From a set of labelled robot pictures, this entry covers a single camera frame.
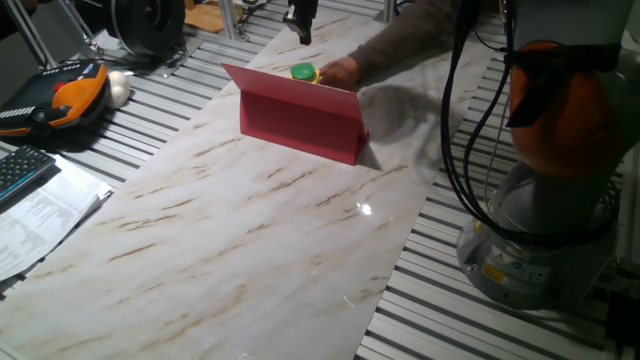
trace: paper document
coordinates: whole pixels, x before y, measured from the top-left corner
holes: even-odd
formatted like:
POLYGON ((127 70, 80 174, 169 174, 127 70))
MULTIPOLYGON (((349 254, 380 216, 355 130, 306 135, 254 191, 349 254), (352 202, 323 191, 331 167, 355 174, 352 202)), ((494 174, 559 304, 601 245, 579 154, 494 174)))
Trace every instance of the paper document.
POLYGON ((0 281, 47 255, 110 193, 104 182, 55 158, 61 171, 0 214, 0 281))

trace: yellow label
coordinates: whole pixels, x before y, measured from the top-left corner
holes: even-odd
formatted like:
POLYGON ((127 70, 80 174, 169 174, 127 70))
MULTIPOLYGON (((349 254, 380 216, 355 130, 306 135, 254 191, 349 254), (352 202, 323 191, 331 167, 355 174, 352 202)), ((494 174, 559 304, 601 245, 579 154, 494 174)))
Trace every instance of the yellow label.
POLYGON ((502 284, 504 281, 504 271, 493 266, 490 262, 486 262, 482 268, 482 273, 502 284))

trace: warning sticker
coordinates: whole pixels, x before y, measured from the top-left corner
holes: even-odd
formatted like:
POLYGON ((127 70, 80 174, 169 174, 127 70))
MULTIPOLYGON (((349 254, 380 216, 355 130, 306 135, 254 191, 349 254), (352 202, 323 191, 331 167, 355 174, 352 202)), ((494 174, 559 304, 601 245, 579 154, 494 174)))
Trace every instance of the warning sticker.
POLYGON ((539 294, 549 277, 549 267, 532 265, 521 259, 491 247, 482 267, 482 273, 510 289, 539 294))
POLYGON ((504 271, 491 265, 490 262, 484 263, 484 266, 482 267, 482 273, 492 278, 493 280, 499 282, 500 284, 502 284, 502 282, 504 281, 504 277, 506 275, 504 271))

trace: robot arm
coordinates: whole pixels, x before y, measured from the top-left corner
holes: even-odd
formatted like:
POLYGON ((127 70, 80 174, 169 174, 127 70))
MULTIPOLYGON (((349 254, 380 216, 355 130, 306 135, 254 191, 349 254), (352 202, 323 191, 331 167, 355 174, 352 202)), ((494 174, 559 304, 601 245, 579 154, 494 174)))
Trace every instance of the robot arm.
POLYGON ((311 44, 311 25, 318 10, 318 0, 289 0, 289 10, 282 21, 300 36, 300 44, 311 44))

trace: gray sleeve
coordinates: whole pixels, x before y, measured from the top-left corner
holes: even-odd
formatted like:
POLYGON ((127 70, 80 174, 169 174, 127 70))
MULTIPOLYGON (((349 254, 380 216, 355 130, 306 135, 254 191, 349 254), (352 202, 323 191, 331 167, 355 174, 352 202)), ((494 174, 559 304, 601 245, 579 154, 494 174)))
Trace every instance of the gray sleeve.
POLYGON ((349 54, 364 80, 423 50, 451 31, 458 0, 416 0, 378 35, 349 54))

